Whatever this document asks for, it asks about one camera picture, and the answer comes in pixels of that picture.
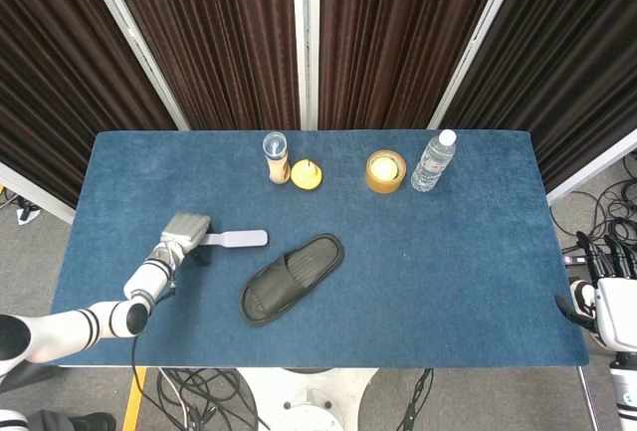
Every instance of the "black slipper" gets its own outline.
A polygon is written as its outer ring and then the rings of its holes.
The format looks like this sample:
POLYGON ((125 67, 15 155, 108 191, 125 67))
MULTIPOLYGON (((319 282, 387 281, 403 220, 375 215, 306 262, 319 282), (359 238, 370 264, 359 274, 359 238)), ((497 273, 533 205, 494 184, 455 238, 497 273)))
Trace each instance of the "black slipper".
POLYGON ((241 311, 249 324, 276 320, 340 265, 344 250, 330 234, 318 235, 248 281, 241 311))

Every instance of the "dark brown curtain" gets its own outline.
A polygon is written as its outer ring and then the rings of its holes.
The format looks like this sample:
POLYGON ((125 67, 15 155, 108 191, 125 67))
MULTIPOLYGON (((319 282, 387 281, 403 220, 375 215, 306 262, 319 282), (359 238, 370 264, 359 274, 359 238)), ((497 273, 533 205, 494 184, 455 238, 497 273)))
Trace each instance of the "dark brown curtain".
POLYGON ((486 0, 320 0, 321 129, 425 127, 486 0))
POLYGON ((125 1, 191 127, 299 127, 293 0, 125 1))
POLYGON ((74 206, 98 132, 174 128, 102 0, 0 0, 0 161, 74 206))
POLYGON ((637 0, 505 0, 443 125, 529 130, 551 190, 637 127, 637 0))

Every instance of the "blue tablecloth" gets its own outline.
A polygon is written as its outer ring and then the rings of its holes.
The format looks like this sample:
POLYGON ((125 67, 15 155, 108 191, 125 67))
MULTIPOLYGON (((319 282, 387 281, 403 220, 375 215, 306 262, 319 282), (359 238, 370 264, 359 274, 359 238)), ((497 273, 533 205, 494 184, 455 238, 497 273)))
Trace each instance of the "blue tablecloth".
MULTIPOLYGON (((53 312, 122 299, 128 277, 177 211, 212 216, 216 232, 266 229, 264 248, 212 252, 178 271, 139 340, 138 363, 163 366, 459 367, 577 365, 581 331, 557 310, 568 296, 530 136, 459 130, 437 187, 409 176, 433 130, 286 132, 293 161, 323 171, 311 192, 268 179, 262 131, 99 135, 53 312), (397 192, 365 184, 365 163, 393 149, 408 165, 397 192), (332 233, 342 265, 264 327, 240 311, 246 281, 284 252, 332 233)), ((61 360, 127 365, 129 339, 61 360)))

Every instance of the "white metal frame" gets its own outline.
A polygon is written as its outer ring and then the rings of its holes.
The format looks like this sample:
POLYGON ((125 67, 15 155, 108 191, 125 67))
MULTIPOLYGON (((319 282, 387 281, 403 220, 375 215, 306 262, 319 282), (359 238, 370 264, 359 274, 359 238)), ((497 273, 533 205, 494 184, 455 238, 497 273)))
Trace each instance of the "white metal frame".
POLYGON ((0 162, 0 184, 46 211, 51 212, 66 223, 73 223, 76 211, 72 207, 69 207, 60 199, 2 162, 0 162))
POLYGON ((132 18, 124 0, 104 0, 124 37, 128 41, 135 57, 148 76, 152 86, 157 91, 159 98, 166 106, 170 117, 179 130, 189 130, 190 126, 175 99, 170 86, 159 70, 157 63, 150 53, 150 49, 144 41, 137 24, 132 18))
POLYGON ((294 0, 301 129, 319 127, 320 0, 294 0))
POLYGON ((463 53, 458 66, 456 67, 456 71, 454 71, 449 84, 447 85, 447 89, 443 94, 436 110, 434 111, 429 124, 427 125, 428 129, 436 129, 440 126, 443 117, 447 113, 447 109, 449 109, 449 105, 453 100, 458 88, 462 84, 465 76, 467 76, 467 72, 469 71, 469 67, 471 67, 482 43, 491 28, 491 25, 496 18, 496 15, 500 11, 500 7, 502 6, 505 0, 488 0, 485 5, 485 9, 480 15, 480 19, 478 20, 478 24, 474 29, 473 34, 471 35, 471 40, 467 44, 467 48, 465 48, 465 52, 463 53))
POLYGON ((573 175, 546 194, 548 205, 551 205, 560 197, 573 190, 578 185, 586 182, 591 177, 597 175, 609 165, 627 155, 630 151, 637 149, 637 129, 630 132, 615 145, 602 152, 586 166, 579 169, 573 175))

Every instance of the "water bottle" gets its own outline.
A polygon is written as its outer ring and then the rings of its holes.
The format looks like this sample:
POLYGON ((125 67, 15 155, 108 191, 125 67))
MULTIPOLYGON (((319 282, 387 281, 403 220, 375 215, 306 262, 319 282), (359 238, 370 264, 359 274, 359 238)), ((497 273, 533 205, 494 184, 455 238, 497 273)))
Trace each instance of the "water bottle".
POLYGON ((445 129, 429 141, 420 162, 411 174, 411 186, 420 191, 431 190, 456 152, 456 133, 445 129))

